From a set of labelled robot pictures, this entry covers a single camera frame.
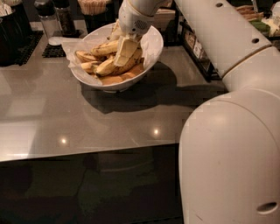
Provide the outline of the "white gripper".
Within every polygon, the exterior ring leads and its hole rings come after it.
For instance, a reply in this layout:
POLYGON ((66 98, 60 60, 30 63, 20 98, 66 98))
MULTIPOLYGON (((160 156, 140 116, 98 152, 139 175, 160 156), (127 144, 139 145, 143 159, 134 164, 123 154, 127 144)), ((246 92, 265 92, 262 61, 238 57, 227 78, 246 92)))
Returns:
POLYGON ((140 43, 123 34, 143 36, 153 24, 158 9, 164 0, 123 0, 118 12, 119 20, 108 37, 110 41, 118 40, 114 65, 124 67, 130 61, 137 60, 140 43))

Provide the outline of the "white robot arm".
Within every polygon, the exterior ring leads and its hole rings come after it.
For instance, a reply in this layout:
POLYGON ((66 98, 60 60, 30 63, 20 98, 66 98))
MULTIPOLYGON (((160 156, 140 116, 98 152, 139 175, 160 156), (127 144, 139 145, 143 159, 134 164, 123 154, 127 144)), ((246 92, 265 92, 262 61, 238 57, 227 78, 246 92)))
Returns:
POLYGON ((181 132, 185 224, 280 224, 280 52, 227 0, 175 0, 227 92, 181 132))

